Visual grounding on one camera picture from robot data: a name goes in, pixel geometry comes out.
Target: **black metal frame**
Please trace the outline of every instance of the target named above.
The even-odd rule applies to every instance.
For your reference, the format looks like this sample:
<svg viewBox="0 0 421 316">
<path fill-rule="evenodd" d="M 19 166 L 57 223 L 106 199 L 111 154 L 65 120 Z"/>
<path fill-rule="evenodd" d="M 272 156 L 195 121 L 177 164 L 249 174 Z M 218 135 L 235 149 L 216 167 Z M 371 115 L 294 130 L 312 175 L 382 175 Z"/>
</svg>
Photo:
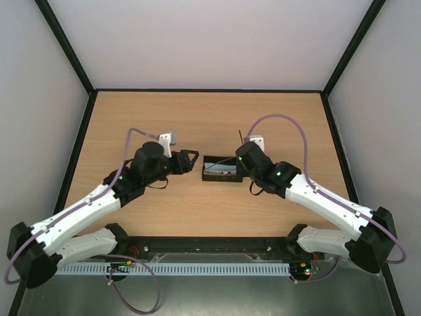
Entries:
<svg viewBox="0 0 421 316">
<path fill-rule="evenodd" d="M 326 118 L 329 124 L 330 132 L 332 134 L 332 139 L 334 141 L 337 158 L 339 160 L 339 164 L 341 166 L 341 171 L 343 174 L 343 178 L 345 181 L 345 185 L 347 187 L 347 191 L 349 194 L 349 198 L 351 201 L 358 203 L 358 196 L 355 190 L 353 180 L 351 178 L 351 173 L 349 170 L 349 166 L 345 157 L 345 153 L 341 144 L 341 140 L 339 138 L 339 134 L 337 131 L 337 126 L 335 125 L 334 116 L 332 114 L 332 109 L 330 107 L 328 97 L 331 94 L 333 88 L 337 84 L 340 76 L 344 72 L 346 66 L 348 65 L 349 61 L 351 60 L 352 56 L 355 54 L 358 46 L 360 45 L 362 39 L 364 38 L 365 34 L 367 33 L 368 29 L 372 25 L 373 21 L 377 17 L 380 9 L 383 7 L 385 0 L 373 0 L 370 8 L 368 9 L 367 13 L 365 14 L 363 20 L 361 21 L 357 31 L 355 32 L 352 40 L 350 41 L 349 45 L 347 46 L 342 58 L 339 60 L 332 76 L 328 80 L 326 87 L 324 88 L 323 92 L 319 90 L 223 90 L 223 89 L 94 89 L 89 78 L 87 77 L 79 59 L 77 58 L 69 40 L 67 39 L 63 29 L 61 28 L 59 21 L 57 20 L 53 10 L 51 9 L 48 0 L 34 0 L 40 11 L 42 12 L 43 16 L 45 17 L 48 25 L 50 26 L 51 30 L 53 31 L 57 41 L 60 43 L 63 51 L 65 52 L 68 60 L 70 61 L 71 65 L 74 68 L 74 71 L 78 75 L 80 81 L 84 85 L 86 92 L 89 94 L 89 99 L 86 105 L 85 113 L 82 119 L 82 123 L 80 125 L 80 129 L 77 135 L 76 142 L 74 144 L 72 154 L 70 156 L 70 161 L 66 170 L 66 174 L 64 176 L 64 180 L 61 186 L 61 190 L 59 193 L 59 197 L 57 199 L 57 203 L 55 206 L 54 213 L 57 213 L 61 209 L 63 209 L 68 191 L 70 189 L 70 185 L 72 183 L 74 171 L 76 170 L 76 165 L 79 159 L 80 151 L 82 149 L 82 145 L 84 142 L 84 138 L 86 135 L 86 131 L 89 125 L 89 120 L 91 118 L 92 110 L 95 105 L 95 100 L 97 97 L 98 92 L 100 91 L 120 91 L 120 92 L 224 92 L 224 93 L 319 93 L 322 99 L 322 103 L 324 106 L 324 110 L 326 113 Z M 155 243 L 159 249 L 163 248 L 180 248 L 178 242 L 182 242 L 186 247 L 195 247 L 195 249 L 207 249 L 209 250 L 209 245 L 214 243 L 215 249 L 218 249 L 222 244 L 231 244 L 232 249 L 236 249 L 237 247 L 241 246 L 247 248 L 246 245 L 249 244 L 250 249 L 259 249 L 262 253 L 264 253 L 264 248 L 271 242 L 279 243 L 280 240 L 283 238 L 168 238 L 168 237 L 135 237 L 135 239 L 139 243 Z M 266 251 L 266 255 L 271 256 L 269 251 Z M 404 311 L 401 305 L 401 301 L 399 299 L 398 293 L 396 291 L 395 284 L 393 282 L 393 278 L 390 273 L 390 269 L 388 265 L 384 265 L 382 269 L 383 276 L 385 278 L 385 282 L 387 285 L 387 289 L 389 290 L 389 295 L 391 297 L 391 301 L 393 304 L 393 308 L 397 315 L 404 315 Z M 20 308 L 20 304 L 22 302 L 23 296 L 25 292 L 25 287 L 20 284 L 18 287 L 18 291 L 12 303 L 12 307 L 9 311 L 9 316 L 18 315 L 18 310 Z"/>
<path fill-rule="evenodd" d="M 294 256 L 287 248 L 286 237 L 131 237 L 130 245 L 139 250 L 139 259 L 150 261 L 156 254 L 245 254 L 263 260 L 282 260 L 283 263 L 310 263 L 312 253 Z M 324 253 L 317 253 L 319 259 Z"/>
</svg>

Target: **black frame edge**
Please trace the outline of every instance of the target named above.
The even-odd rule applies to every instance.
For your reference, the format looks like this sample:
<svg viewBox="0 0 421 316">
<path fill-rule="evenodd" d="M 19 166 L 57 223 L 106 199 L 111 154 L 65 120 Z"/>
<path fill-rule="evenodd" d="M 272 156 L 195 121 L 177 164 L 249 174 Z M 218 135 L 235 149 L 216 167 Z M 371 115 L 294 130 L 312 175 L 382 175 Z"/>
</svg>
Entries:
<svg viewBox="0 0 421 316">
<path fill-rule="evenodd" d="M 16 294 L 14 295 L 14 299 L 11 305 L 11 308 L 9 309 L 9 316 L 17 316 L 20 310 L 20 306 L 22 305 L 22 300 L 24 299 L 25 295 L 25 285 L 23 282 L 19 283 L 18 290 L 16 291 Z"/>
<path fill-rule="evenodd" d="M 226 93 L 321 93 L 321 90 L 277 90 L 277 89 L 187 89 L 187 88 L 144 88 L 118 89 L 100 88 L 98 92 L 226 92 Z"/>
<path fill-rule="evenodd" d="M 39 10 L 41 11 L 42 15 L 44 16 L 45 21 L 47 21 L 51 31 L 53 32 L 55 38 L 57 39 L 58 43 L 60 44 L 64 54 L 66 54 L 68 61 L 72 65 L 74 72 L 79 77 L 80 82 L 84 86 L 86 92 L 88 94 L 93 93 L 94 89 L 87 77 L 87 74 L 82 67 L 82 64 L 79 61 L 79 58 L 76 56 L 76 53 L 73 50 L 69 40 L 64 33 L 59 20 L 55 16 L 48 0 L 35 0 Z"/>
<path fill-rule="evenodd" d="M 323 94 L 329 96 L 333 89 L 335 88 L 337 82 L 341 78 L 341 75 L 347 68 L 349 61 L 353 58 L 355 51 L 357 51 L 359 45 L 364 39 L 367 31 L 370 29 L 372 23 L 376 19 L 378 13 L 382 9 L 386 0 L 373 0 L 369 6 L 364 18 L 361 20 L 361 23 L 357 30 L 354 33 L 354 36 L 351 38 L 346 50 L 343 52 L 341 59 L 335 67 L 334 72 L 330 76 L 326 87 L 323 90 Z"/>
<path fill-rule="evenodd" d="M 341 166 L 341 171 L 342 171 L 343 179 L 345 181 L 345 185 L 347 187 L 349 199 L 352 202 L 359 203 L 357 191 L 355 190 L 354 182 L 351 176 L 351 171 L 349 170 L 348 161 L 342 147 L 341 138 L 339 137 L 339 133 L 337 131 L 334 114 L 332 113 L 332 108 L 330 107 L 330 104 L 329 104 L 328 95 L 325 93 L 321 93 L 320 98 L 322 99 L 324 112 L 326 114 L 326 119 L 329 124 L 332 140 L 334 141 L 337 159 L 339 160 L 339 165 Z M 387 263 L 382 267 L 382 274 L 383 274 L 383 277 L 385 278 L 386 287 L 389 292 L 390 300 L 391 300 L 393 309 L 395 310 L 395 314 L 398 316 L 405 315 L 401 300 L 399 299 L 399 295 L 396 290 L 395 282 L 393 281 L 393 277 L 390 272 L 389 265 Z"/>
<path fill-rule="evenodd" d="M 64 205 L 66 204 L 67 195 L 70 190 L 70 185 L 72 184 L 74 171 L 76 170 L 76 165 L 79 161 L 80 151 L 82 150 L 82 145 L 84 144 L 86 131 L 89 126 L 89 121 L 91 120 L 93 106 L 95 105 L 97 95 L 97 91 L 94 91 L 89 95 L 89 99 L 87 101 L 85 112 L 80 123 L 78 135 L 76 136 L 76 140 L 73 145 L 72 154 L 70 155 L 66 173 L 64 174 L 63 182 L 60 188 L 60 193 L 57 198 L 53 214 L 57 214 L 58 212 L 62 211 L 64 209 Z"/>
</svg>

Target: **red wire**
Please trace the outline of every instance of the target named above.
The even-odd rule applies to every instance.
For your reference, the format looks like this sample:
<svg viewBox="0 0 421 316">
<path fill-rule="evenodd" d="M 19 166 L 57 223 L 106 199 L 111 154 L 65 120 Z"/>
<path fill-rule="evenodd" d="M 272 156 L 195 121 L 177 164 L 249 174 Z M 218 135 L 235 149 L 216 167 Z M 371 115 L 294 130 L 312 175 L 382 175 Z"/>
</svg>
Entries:
<svg viewBox="0 0 421 316">
<path fill-rule="evenodd" d="M 320 269 L 320 263 L 318 262 L 317 255 L 314 252 L 312 252 L 312 254 L 313 254 L 313 258 L 314 259 L 312 261 L 310 261 L 310 264 L 313 263 L 314 260 L 316 260 L 317 261 L 317 267 Z"/>
<path fill-rule="evenodd" d="M 130 246 L 129 249 L 133 250 L 133 252 L 136 256 L 136 259 L 137 259 L 139 257 L 139 253 L 140 253 L 139 250 L 135 246 Z"/>
</svg>

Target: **white bracket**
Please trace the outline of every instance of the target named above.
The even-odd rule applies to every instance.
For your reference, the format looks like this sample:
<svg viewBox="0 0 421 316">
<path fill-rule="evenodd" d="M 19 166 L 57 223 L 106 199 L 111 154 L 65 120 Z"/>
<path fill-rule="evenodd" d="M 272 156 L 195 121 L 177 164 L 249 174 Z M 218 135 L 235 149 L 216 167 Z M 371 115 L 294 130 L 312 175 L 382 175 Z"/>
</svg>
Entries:
<svg viewBox="0 0 421 316">
<path fill-rule="evenodd" d="M 245 139 L 245 142 L 256 143 L 260 147 L 260 149 L 264 152 L 263 136 L 261 136 L 261 135 L 250 135 L 248 138 Z"/>
<path fill-rule="evenodd" d="M 177 134 L 175 132 L 167 132 L 159 135 L 158 143 L 164 148 L 164 155 L 171 158 L 171 147 L 177 141 Z"/>
</svg>

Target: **robotic arm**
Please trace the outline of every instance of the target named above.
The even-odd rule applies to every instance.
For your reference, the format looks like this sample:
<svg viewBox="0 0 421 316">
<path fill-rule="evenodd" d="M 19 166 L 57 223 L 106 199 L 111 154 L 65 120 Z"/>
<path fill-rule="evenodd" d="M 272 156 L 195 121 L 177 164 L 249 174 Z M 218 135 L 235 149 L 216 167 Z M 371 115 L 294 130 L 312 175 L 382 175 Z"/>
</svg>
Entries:
<svg viewBox="0 0 421 316">
<path fill-rule="evenodd" d="M 11 229 L 7 256 L 9 259 L 24 242 L 37 236 L 16 258 L 13 266 L 27 288 L 35 288 L 49 280 L 61 267 L 95 255 L 123 254 L 129 242 L 118 224 L 109 224 L 92 234 L 73 237 L 102 216 L 109 214 L 142 196 L 150 184 L 166 180 L 169 174 L 184 174 L 192 170 L 197 151 L 170 150 L 175 143 L 172 133 L 162 134 L 159 142 L 144 143 L 133 159 L 126 161 L 118 180 L 112 185 L 117 170 L 111 172 L 90 194 L 44 221 L 27 227 L 23 222 Z M 84 203 L 76 211 L 75 207 Z M 48 225 L 66 215 L 52 227 Z"/>
<path fill-rule="evenodd" d="M 264 154 L 263 144 L 261 136 L 250 136 L 235 152 L 244 168 L 243 174 L 251 178 L 252 184 L 260 187 L 260 192 L 276 194 L 308 207 L 341 229 L 324 230 L 298 224 L 287 237 L 288 250 L 295 255 L 300 251 L 341 255 L 365 271 L 378 273 L 395 243 L 368 219 L 396 237 L 391 213 L 383 207 L 373 211 L 352 203 L 309 179 L 312 188 L 297 167 L 285 161 L 274 164 Z"/>
</svg>

